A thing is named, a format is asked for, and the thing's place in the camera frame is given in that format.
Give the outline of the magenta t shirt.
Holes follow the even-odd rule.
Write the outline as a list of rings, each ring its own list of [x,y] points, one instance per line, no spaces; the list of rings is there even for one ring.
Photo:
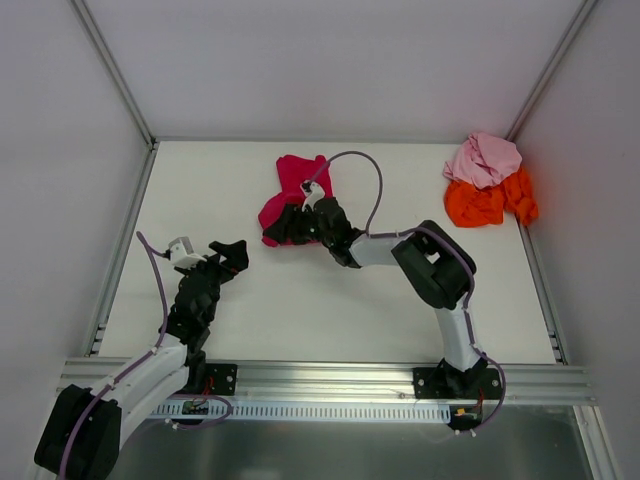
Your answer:
[[[305,196],[300,185],[310,180],[320,167],[326,163],[327,160],[323,155],[318,155],[311,160],[288,154],[276,161],[281,190],[265,203],[258,214],[262,235],[263,229],[280,216],[286,204],[302,206]]]

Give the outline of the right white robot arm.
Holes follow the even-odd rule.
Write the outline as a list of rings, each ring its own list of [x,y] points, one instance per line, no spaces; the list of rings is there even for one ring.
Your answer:
[[[395,234],[368,234],[351,225],[334,198],[312,205],[285,203],[259,215],[269,246],[321,243],[341,266],[397,266],[436,313],[444,355],[431,384],[465,397],[479,385],[487,361],[478,349],[469,310],[476,265],[437,223]]]

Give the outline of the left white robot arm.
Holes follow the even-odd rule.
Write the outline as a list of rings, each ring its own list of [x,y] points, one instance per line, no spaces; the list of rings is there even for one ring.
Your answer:
[[[172,301],[159,293],[162,321],[157,339],[140,355],[90,387],[70,384],[56,398],[34,453],[35,464],[60,479],[105,479],[138,426],[177,392],[206,388],[203,350],[221,287],[249,266],[247,243],[210,243],[211,254],[194,252],[178,237],[163,251],[137,236],[152,270],[167,260],[180,274]]]

